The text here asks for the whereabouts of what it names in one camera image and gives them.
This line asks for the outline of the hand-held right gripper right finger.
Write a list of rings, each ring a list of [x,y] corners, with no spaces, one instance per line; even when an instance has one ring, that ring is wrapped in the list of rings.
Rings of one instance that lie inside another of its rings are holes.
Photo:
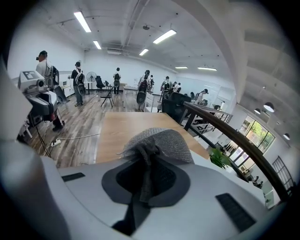
[[[187,162],[165,157],[153,157],[150,180],[150,207],[170,207],[180,201],[190,188],[190,177],[182,169]]]

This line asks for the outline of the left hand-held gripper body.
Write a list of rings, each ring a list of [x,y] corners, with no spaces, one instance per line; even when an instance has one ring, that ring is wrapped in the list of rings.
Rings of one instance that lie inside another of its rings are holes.
[[[28,114],[29,124],[52,122],[56,118],[57,96],[46,85],[45,78],[35,70],[21,71],[17,87],[32,104]]]

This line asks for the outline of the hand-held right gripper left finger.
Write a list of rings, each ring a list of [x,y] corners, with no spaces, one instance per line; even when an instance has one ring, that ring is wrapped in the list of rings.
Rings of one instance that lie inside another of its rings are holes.
[[[102,177],[102,187],[115,203],[130,204],[141,198],[145,163],[139,158],[121,158],[109,162],[110,168]]]

